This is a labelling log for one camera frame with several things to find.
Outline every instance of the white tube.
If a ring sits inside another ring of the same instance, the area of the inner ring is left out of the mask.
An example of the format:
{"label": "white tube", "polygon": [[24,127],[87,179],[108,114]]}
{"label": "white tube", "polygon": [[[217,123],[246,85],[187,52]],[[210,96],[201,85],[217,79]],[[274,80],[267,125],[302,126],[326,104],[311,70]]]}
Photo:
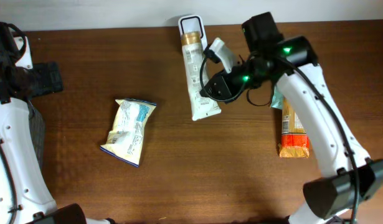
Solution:
{"label": "white tube", "polygon": [[[184,57],[184,65],[186,67],[187,85],[189,90],[192,120],[206,118],[215,114],[219,114],[222,110],[216,101],[202,97],[201,84],[199,81],[199,72],[203,60],[202,44],[198,32],[184,34],[182,37],[182,51]],[[208,82],[206,67],[202,75],[204,84]]]}

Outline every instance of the cable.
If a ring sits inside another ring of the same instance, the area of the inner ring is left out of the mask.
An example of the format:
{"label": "cable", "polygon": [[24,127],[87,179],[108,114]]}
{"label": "cable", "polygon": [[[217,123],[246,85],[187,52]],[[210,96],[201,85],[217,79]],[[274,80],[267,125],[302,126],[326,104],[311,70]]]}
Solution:
{"label": "cable", "polygon": [[204,82],[202,81],[202,75],[204,74],[204,67],[205,67],[205,64],[207,62],[208,58],[205,57],[202,61],[202,65],[201,65],[201,69],[199,70],[199,83],[201,84],[201,88],[204,90],[205,94],[212,100],[215,100],[215,101],[218,101],[218,102],[226,102],[226,101],[232,101],[232,100],[235,100],[237,99],[241,93],[244,91],[245,89],[245,86],[246,86],[246,82],[244,82],[239,90],[239,92],[233,96],[233,97],[230,97],[226,100],[220,100],[220,99],[217,99],[217,98],[214,98],[213,96],[211,96],[208,91],[206,91],[206,89],[204,88]]}
{"label": "cable", "polygon": [[268,105],[268,104],[271,102],[272,98],[270,98],[269,101],[268,101],[267,103],[265,103],[264,105],[257,105],[257,104],[255,104],[255,103],[253,103],[253,102],[251,101],[251,99],[249,98],[249,91],[250,91],[250,90],[251,90],[251,89],[247,90],[247,101],[248,101],[248,103],[250,103],[251,105],[254,105],[254,106],[266,106],[266,105]]}
{"label": "cable", "polygon": [[311,88],[313,93],[318,97],[318,99],[322,102],[324,107],[328,110],[331,117],[334,119],[336,126],[339,129],[339,132],[341,133],[342,139],[345,144],[345,148],[349,154],[349,159],[351,161],[353,171],[354,171],[354,180],[355,180],[355,186],[354,186],[354,202],[353,202],[353,208],[352,208],[352,215],[351,215],[351,224],[354,224],[356,221],[356,213],[357,208],[359,206],[359,194],[360,194],[360,178],[359,178],[359,171],[357,170],[356,161],[353,156],[353,151],[351,149],[351,146],[348,141],[348,137],[346,136],[345,130],[342,127],[341,122],[339,121],[338,117],[336,116],[333,109],[328,105],[327,101],[324,99],[324,96],[321,95],[321,93],[316,89],[316,87],[312,84],[312,82],[309,80],[309,78],[296,66],[294,66],[291,62],[289,62],[287,59],[281,58],[281,57],[275,57],[278,61],[283,63],[284,65],[292,68],[296,72],[299,73],[299,75],[305,80],[305,82],[308,84],[308,86]]}
{"label": "cable", "polygon": [[4,170],[6,171],[7,178],[9,179],[9,185],[10,185],[10,190],[11,190],[11,195],[12,195],[12,209],[9,211],[9,213],[11,212],[12,214],[11,214],[9,224],[13,224],[14,220],[16,219],[17,209],[18,209],[17,193],[16,193],[16,187],[14,185],[14,180],[13,180],[12,175],[11,175],[9,163],[7,162],[6,155],[4,155],[4,151],[3,151],[3,148],[1,146],[1,143],[0,143],[0,157],[2,159]]}

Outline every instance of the green led indicator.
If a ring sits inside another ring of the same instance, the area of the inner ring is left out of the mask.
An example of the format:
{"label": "green led indicator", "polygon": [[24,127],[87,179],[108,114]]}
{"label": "green led indicator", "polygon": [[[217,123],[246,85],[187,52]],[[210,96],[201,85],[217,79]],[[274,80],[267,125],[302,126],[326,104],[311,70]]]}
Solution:
{"label": "green led indicator", "polygon": [[284,51],[284,53],[286,53],[286,54],[289,54],[289,53],[291,52],[291,50],[292,50],[292,47],[284,47],[284,48],[283,48],[283,51]]}

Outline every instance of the wooden table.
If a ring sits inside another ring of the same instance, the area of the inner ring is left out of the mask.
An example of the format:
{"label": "wooden table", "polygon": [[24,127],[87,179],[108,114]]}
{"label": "wooden table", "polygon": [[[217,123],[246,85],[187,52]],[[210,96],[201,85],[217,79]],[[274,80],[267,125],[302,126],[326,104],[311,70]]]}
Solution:
{"label": "wooden table", "polygon": [[[328,88],[357,140],[383,158],[383,21],[279,24],[305,35]],[[36,98],[47,123],[45,182],[59,207],[79,203],[90,218],[119,223],[230,223],[285,217],[317,179],[314,155],[280,159],[278,112],[247,103],[191,120],[177,27],[28,32],[34,62],[56,61],[65,90]],[[248,55],[240,26],[206,27]],[[218,71],[209,65],[210,73]],[[270,85],[253,92],[263,103]],[[99,150],[111,129],[114,99],[158,104],[145,132],[140,168]],[[359,208],[361,223],[383,220],[383,188]]]}

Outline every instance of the black cable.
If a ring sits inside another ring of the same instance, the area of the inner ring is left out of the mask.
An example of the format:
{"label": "black cable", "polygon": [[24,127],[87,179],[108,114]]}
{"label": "black cable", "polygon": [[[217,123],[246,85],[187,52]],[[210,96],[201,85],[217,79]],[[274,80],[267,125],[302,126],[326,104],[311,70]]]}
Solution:
{"label": "black cable", "polygon": [[201,88],[204,90],[205,94],[212,100],[215,100],[215,101],[218,101],[218,102],[226,102],[226,101],[232,101],[232,100],[235,100],[237,99],[237,97],[239,97],[241,95],[241,93],[244,91],[245,89],[245,86],[246,86],[246,82],[244,82],[239,90],[239,92],[234,95],[233,97],[230,97],[226,100],[220,100],[220,99],[217,99],[217,98],[214,98],[213,96],[211,96],[208,91],[206,91],[206,89],[204,88],[204,82],[202,81],[202,75],[204,74],[204,67],[205,67],[205,64],[207,62],[208,58],[205,57],[202,61],[202,65],[201,65],[201,69],[199,70],[199,83],[201,84]]}
{"label": "black cable", "polygon": [[357,170],[356,161],[354,160],[354,152],[351,149],[351,146],[348,141],[348,137],[346,136],[345,130],[342,127],[341,122],[339,121],[338,117],[336,116],[333,109],[328,105],[327,101],[324,99],[324,96],[321,95],[321,93],[316,89],[316,87],[312,84],[312,82],[309,80],[309,78],[296,66],[294,66],[291,62],[289,62],[287,59],[281,58],[281,57],[275,57],[279,62],[283,63],[284,65],[292,68],[296,72],[299,73],[299,75],[305,80],[305,82],[308,84],[308,86],[311,88],[313,93],[318,97],[318,99],[322,102],[324,107],[328,110],[331,117],[333,117],[336,126],[339,129],[339,132],[341,133],[342,139],[345,144],[345,148],[349,154],[349,159],[351,161],[353,171],[354,171],[354,180],[355,180],[355,186],[354,186],[354,202],[353,202],[353,208],[352,208],[352,215],[351,215],[351,224],[354,224],[356,221],[356,213],[357,213],[357,207],[359,206],[359,194],[360,194],[360,178],[359,178],[359,171]]}
{"label": "black cable", "polygon": [[11,190],[11,194],[12,194],[12,209],[11,209],[11,211],[9,211],[12,214],[11,214],[9,224],[13,224],[14,220],[16,219],[17,209],[18,209],[17,193],[16,193],[16,187],[14,185],[14,180],[13,180],[12,175],[11,175],[9,163],[7,162],[6,155],[4,155],[4,151],[3,151],[3,148],[1,146],[1,143],[0,143],[0,157],[2,159],[4,170],[6,171],[7,178],[9,179],[9,185],[10,185],[10,190]]}
{"label": "black cable", "polygon": [[249,91],[250,91],[250,90],[251,90],[251,89],[247,90],[247,101],[248,101],[248,103],[250,103],[251,105],[254,105],[254,106],[266,106],[266,105],[268,105],[268,104],[272,101],[272,98],[270,98],[269,101],[268,101],[267,103],[265,103],[264,105],[257,105],[257,104],[255,104],[255,103],[253,103],[253,102],[251,101],[251,99],[249,98]]}

